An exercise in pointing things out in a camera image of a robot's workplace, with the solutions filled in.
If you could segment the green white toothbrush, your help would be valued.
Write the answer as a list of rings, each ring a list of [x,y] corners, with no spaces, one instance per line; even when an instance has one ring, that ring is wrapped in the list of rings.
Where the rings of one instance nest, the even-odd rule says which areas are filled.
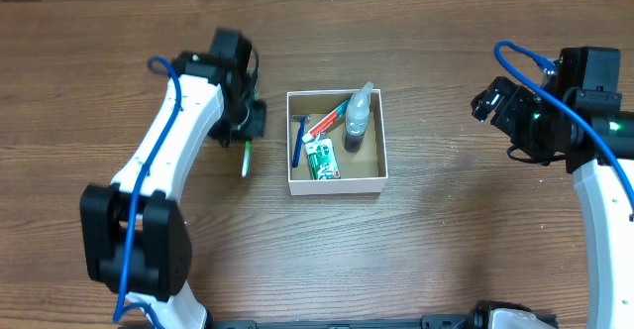
[[[251,168],[251,142],[245,141],[244,157],[243,157],[243,164],[242,164],[242,170],[241,170],[242,178],[247,178],[249,176],[250,168]]]

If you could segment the blue disposable razor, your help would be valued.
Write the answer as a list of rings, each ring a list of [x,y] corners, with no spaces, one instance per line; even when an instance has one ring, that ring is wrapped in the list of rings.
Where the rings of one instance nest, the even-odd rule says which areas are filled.
[[[295,146],[294,146],[294,151],[293,151],[293,158],[292,158],[292,166],[293,167],[298,167],[299,165],[299,160],[301,157],[301,150],[302,150],[302,137],[305,133],[304,129],[305,129],[305,125],[306,122],[310,119],[310,115],[293,115],[291,117],[291,120],[294,122],[298,122],[299,123],[299,128],[297,131],[297,135],[296,135],[296,140],[295,140]]]

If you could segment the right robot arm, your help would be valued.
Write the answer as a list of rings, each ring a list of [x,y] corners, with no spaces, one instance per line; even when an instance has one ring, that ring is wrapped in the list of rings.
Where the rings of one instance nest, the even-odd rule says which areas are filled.
[[[633,115],[621,108],[621,53],[564,48],[548,59],[500,41],[506,75],[472,101],[472,114],[508,136],[526,164],[565,162],[581,205],[589,328],[633,325]]]

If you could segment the clear bottle with dark liquid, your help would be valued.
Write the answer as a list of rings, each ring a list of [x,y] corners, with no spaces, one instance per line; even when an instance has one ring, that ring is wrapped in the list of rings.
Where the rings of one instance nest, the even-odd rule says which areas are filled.
[[[368,81],[349,100],[345,115],[344,137],[344,148],[349,153],[356,153],[361,148],[370,118],[372,90],[373,83]]]

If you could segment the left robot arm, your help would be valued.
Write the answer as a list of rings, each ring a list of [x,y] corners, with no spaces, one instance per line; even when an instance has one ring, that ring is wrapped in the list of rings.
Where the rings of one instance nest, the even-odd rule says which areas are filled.
[[[87,273],[117,296],[113,321],[140,310],[152,328],[210,328],[189,281],[192,243],[179,204],[206,139],[248,146],[264,135],[259,55],[241,32],[219,28],[206,53],[152,56],[166,92],[142,142],[110,184],[89,184],[79,211]]]

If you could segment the green soap packet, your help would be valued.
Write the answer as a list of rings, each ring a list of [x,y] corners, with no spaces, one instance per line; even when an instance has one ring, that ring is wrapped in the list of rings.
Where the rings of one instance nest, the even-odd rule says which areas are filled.
[[[339,179],[341,177],[334,145],[330,138],[305,144],[305,151],[313,180]]]

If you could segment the teal toothpaste tube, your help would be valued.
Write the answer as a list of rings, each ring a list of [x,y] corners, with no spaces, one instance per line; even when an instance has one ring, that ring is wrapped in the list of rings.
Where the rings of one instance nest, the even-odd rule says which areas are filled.
[[[302,142],[309,143],[318,139],[331,126],[333,126],[337,120],[339,120],[346,114],[348,104],[349,104],[349,100],[344,101],[336,109],[334,109],[329,114],[327,114],[324,118],[322,118],[317,124],[315,124],[311,129],[309,129],[302,136]]]

